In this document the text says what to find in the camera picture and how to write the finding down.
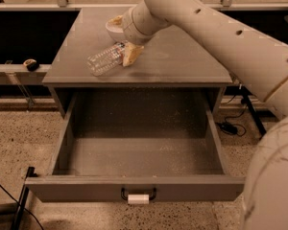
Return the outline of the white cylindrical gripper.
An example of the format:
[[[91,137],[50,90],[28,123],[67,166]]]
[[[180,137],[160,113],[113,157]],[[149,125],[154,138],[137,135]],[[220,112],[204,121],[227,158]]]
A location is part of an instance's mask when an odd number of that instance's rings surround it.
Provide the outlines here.
[[[144,50],[143,46],[155,34],[168,28],[170,23],[151,14],[144,1],[129,8],[124,14],[111,18],[109,25],[120,27],[122,25],[125,38],[129,41],[125,45],[123,66],[131,66]]]

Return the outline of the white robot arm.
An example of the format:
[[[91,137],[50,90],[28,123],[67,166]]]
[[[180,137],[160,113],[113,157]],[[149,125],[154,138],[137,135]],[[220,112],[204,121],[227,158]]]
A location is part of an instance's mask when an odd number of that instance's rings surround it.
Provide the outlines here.
[[[200,0],[142,0],[122,16],[126,39],[144,45],[176,25],[280,116],[260,140],[247,174],[242,230],[288,230],[288,45]]]

